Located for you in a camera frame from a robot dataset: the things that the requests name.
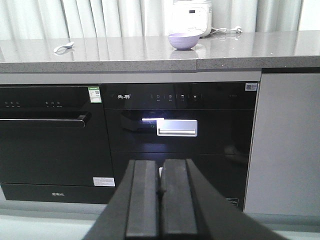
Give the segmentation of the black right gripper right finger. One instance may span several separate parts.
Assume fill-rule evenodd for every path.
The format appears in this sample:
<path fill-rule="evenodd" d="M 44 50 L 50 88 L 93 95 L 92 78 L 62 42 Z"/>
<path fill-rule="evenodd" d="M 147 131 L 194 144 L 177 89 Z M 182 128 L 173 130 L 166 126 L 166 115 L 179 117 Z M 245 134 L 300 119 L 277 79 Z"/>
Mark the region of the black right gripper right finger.
<path fill-rule="evenodd" d="M 161 173 L 163 240 L 282 240 L 227 201 L 191 159 L 166 159 Z"/>

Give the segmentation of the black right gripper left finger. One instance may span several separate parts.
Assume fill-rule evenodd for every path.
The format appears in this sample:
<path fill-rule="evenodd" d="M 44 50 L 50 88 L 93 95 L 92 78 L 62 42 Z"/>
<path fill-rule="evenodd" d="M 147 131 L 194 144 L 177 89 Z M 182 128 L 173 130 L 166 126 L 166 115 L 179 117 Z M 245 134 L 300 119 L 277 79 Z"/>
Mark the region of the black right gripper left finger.
<path fill-rule="evenodd" d="M 85 240 L 157 240 L 159 171 L 152 160 L 130 160 L 116 192 Z"/>

